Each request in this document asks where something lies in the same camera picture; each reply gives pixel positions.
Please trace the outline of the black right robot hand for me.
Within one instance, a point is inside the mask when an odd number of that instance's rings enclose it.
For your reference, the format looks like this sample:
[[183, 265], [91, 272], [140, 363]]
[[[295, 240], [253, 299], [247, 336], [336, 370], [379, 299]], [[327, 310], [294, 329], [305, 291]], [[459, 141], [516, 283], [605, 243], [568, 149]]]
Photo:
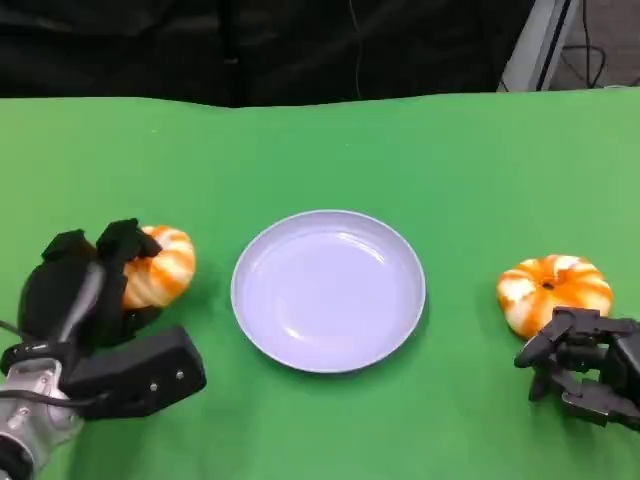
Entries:
[[565, 413], [592, 424], [639, 430], [639, 323], [597, 310], [556, 307], [516, 355], [531, 368], [528, 398], [552, 394]]

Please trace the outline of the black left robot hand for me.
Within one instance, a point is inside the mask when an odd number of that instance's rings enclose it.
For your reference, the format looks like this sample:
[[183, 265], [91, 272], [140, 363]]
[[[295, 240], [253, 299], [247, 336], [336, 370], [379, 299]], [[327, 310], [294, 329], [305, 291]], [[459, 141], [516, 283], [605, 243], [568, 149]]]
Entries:
[[110, 223], [96, 243], [82, 229], [57, 234], [22, 288], [18, 328], [30, 339], [72, 342], [84, 350], [133, 339], [161, 309], [125, 304], [125, 267], [160, 251], [135, 218]]

